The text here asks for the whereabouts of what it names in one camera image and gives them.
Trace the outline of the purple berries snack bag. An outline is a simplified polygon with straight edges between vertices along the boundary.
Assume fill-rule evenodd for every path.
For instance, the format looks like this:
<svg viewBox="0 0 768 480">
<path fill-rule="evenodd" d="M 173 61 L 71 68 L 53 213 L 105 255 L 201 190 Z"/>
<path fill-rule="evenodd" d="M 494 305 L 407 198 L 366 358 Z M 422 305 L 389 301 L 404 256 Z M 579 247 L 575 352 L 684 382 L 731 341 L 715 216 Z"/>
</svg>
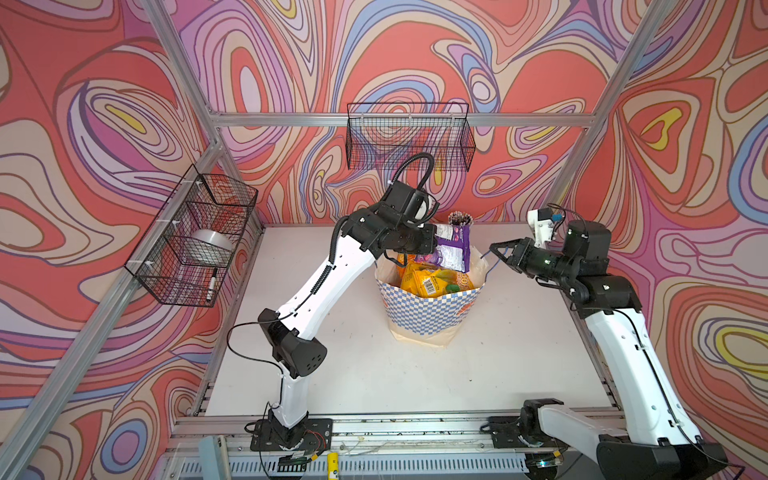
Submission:
<svg viewBox="0 0 768 480">
<path fill-rule="evenodd" d="M 436 224 L 436 246 L 432 253 L 416 255 L 414 260 L 457 272 L 470 271 L 471 242 L 469 225 Z"/>
</svg>

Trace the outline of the yellow mango snack bag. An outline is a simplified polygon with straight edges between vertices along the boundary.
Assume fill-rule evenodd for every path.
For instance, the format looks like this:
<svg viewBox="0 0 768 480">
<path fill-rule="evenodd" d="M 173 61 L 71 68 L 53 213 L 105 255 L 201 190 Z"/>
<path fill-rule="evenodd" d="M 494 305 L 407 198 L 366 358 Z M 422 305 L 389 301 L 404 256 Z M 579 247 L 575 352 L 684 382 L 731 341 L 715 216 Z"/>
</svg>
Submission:
<svg viewBox="0 0 768 480">
<path fill-rule="evenodd" d="M 409 263 L 400 270 L 400 288 L 420 298 L 437 298 L 475 288 L 466 273 L 434 265 Z"/>
</svg>

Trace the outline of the checkered paper bag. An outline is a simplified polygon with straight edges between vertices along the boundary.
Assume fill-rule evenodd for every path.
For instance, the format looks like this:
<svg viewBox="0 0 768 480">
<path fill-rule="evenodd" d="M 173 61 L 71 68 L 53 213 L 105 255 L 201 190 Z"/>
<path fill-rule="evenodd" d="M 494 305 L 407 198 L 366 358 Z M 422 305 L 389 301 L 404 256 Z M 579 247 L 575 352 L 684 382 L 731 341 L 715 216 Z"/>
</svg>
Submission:
<svg viewBox="0 0 768 480">
<path fill-rule="evenodd" d="M 443 348 L 450 344 L 476 304 L 486 285 L 491 267 L 487 259 L 471 246 L 469 279 L 474 289 L 448 293 L 435 298 L 421 298 L 402 290 L 394 263 L 376 263 L 377 283 L 387 326 L 393 337 L 406 343 Z"/>
</svg>

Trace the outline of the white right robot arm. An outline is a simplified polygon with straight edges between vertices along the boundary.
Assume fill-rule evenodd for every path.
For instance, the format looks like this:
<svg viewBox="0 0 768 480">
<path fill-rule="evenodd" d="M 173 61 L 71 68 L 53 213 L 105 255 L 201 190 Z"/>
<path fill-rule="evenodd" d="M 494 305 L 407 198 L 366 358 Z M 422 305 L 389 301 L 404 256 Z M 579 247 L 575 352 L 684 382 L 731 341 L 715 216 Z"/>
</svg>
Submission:
<svg viewBox="0 0 768 480">
<path fill-rule="evenodd" d="M 608 271 L 612 234 L 601 223 L 569 223 L 563 247 L 521 238 L 490 245 L 513 271 L 563 292 L 596 340 L 615 384 L 623 429 L 604 426 L 554 398 L 529 399 L 517 418 L 492 417 L 495 447 L 565 445 L 606 479 L 708 479 L 729 462 L 706 441 L 661 366 L 632 283 Z"/>
</svg>

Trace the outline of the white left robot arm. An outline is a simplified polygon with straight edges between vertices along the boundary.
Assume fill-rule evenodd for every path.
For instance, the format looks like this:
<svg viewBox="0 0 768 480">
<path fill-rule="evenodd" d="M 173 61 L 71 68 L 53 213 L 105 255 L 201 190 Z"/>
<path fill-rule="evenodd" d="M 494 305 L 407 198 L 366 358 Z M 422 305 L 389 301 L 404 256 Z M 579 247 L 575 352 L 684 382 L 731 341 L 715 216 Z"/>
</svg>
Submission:
<svg viewBox="0 0 768 480">
<path fill-rule="evenodd" d="M 261 312 L 258 323 L 284 375 L 272 414 L 283 428 L 296 428 L 308 415 L 308 377 L 327 356 L 316 335 L 330 310 L 379 258 L 397 263 L 433 253 L 436 226 L 431 218 L 437 208 L 424 190 L 392 182 L 380 201 L 337 222 L 326 260 L 291 299 L 277 310 Z"/>
</svg>

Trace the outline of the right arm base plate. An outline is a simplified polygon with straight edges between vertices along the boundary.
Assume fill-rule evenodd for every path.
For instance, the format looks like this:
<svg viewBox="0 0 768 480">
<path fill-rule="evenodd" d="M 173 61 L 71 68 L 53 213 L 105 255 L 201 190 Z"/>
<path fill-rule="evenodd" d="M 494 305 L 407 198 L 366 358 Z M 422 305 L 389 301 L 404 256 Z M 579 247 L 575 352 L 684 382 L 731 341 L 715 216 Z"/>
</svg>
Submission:
<svg viewBox="0 0 768 480">
<path fill-rule="evenodd" d="M 480 427 L 480 432 L 491 436 L 493 447 L 557 449 L 560 443 L 546 435 L 535 420 L 521 420 L 519 416 L 491 416 Z"/>
</svg>

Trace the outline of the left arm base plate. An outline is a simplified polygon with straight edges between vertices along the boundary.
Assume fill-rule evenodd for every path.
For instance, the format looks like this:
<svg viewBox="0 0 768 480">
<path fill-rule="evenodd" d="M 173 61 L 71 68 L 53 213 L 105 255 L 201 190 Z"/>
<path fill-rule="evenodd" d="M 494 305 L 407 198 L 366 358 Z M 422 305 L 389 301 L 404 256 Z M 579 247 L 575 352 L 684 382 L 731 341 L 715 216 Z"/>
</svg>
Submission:
<svg viewBox="0 0 768 480">
<path fill-rule="evenodd" d="M 287 428 L 269 417 L 248 424 L 246 432 L 251 434 L 251 451 L 320 454 L 331 447 L 333 420 L 307 417 Z"/>
</svg>

